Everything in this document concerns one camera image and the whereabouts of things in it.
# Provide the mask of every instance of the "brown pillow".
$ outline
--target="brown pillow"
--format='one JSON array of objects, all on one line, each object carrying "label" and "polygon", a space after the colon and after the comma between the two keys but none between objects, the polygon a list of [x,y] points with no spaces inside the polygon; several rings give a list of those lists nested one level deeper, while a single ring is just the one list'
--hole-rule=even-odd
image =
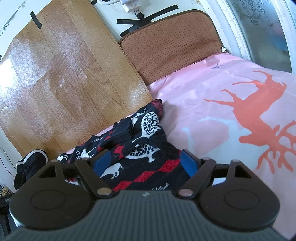
[{"label": "brown pillow", "polygon": [[146,85],[221,52],[223,46],[210,17],[199,10],[147,24],[119,44]]}]

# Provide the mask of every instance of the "black cable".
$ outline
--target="black cable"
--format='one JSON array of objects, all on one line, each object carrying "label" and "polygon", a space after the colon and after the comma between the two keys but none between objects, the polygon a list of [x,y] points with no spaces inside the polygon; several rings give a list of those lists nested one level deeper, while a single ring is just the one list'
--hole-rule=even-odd
[{"label": "black cable", "polygon": [[0,146],[0,148],[4,151],[5,155],[7,156],[8,160],[10,161],[11,165],[15,168],[15,166],[13,165],[13,163],[11,162],[9,156],[7,155],[7,153],[5,152],[5,150]]},{"label": "black cable", "polygon": [[1,159],[1,157],[0,157],[0,160],[1,160],[2,164],[3,164],[3,166],[5,167],[5,169],[8,171],[8,169],[7,169],[6,166],[4,165],[4,163],[3,163],[2,159]]}]

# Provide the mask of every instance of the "black tape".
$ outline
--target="black tape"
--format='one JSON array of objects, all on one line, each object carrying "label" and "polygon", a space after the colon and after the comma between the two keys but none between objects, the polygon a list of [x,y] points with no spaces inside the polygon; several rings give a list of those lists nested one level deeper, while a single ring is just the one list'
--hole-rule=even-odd
[{"label": "black tape", "polygon": [[93,1],[91,2],[91,4],[94,6],[97,2],[98,2],[97,0],[93,0]]},{"label": "black tape", "polygon": [[145,26],[146,24],[149,24],[151,23],[151,20],[162,15],[162,14],[165,14],[165,13],[168,13],[170,11],[173,11],[173,10],[176,10],[178,9],[178,6],[177,5],[173,5],[173,6],[170,6],[170,7],[167,7],[163,10],[160,10],[156,13],[153,13],[151,14],[150,16],[144,18],[143,15],[141,15],[141,18],[138,20],[136,19],[117,19],[117,23],[118,24],[134,24],[133,26],[131,26],[129,29],[125,30],[124,32],[122,32],[120,34],[121,37],[123,37],[124,35],[140,28],[140,27],[143,27]]},{"label": "black tape", "polygon": [[41,29],[42,24],[41,24],[41,23],[39,22],[39,20],[37,19],[35,13],[32,11],[32,12],[30,13],[30,15],[31,15],[31,17],[32,17],[32,19],[33,19],[33,21],[34,21],[34,23],[37,25],[37,27],[38,27],[39,29]]}]

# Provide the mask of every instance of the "metal screw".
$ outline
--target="metal screw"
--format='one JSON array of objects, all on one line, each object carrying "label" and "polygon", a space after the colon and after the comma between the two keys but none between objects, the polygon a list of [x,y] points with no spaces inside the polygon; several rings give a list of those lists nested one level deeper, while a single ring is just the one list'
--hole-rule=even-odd
[{"label": "metal screw", "polygon": [[99,195],[108,196],[112,193],[112,190],[110,188],[99,188],[96,192]]},{"label": "metal screw", "polygon": [[182,197],[191,197],[193,195],[193,191],[191,189],[181,189],[179,191],[179,195]]}]

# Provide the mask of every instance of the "electrical cord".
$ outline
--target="electrical cord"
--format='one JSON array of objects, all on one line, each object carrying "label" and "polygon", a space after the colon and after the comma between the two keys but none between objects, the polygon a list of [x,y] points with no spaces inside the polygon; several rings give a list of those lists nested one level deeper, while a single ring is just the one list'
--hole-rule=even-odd
[{"label": "electrical cord", "polygon": [[102,0],[97,0],[97,2],[102,4],[102,5],[111,5],[111,4],[119,2],[119,0],[113,0],[113,1],[109,1],[109,2],[104,2]]},{"label": "electrical cord", "polygon": [[11,162],[9,156],[7,155],[7,153],[5,152],[5,150],[0,146],[0,148],[4,151],[5,155],[7,156],[8,160],[10,161],[11,165],[15,168],[15,166],[13,165],[13,163]]},{"label": "electrical cord", "polygon": [[2,159],[1,159],[1,157],[0,157],[0,160],[1,160],[2,164],[3,164],[3,166],[5,167],[5,169],[8,171],[8,169],[7,169],[6,166],[4,165],[4,163],[3,163]]}]

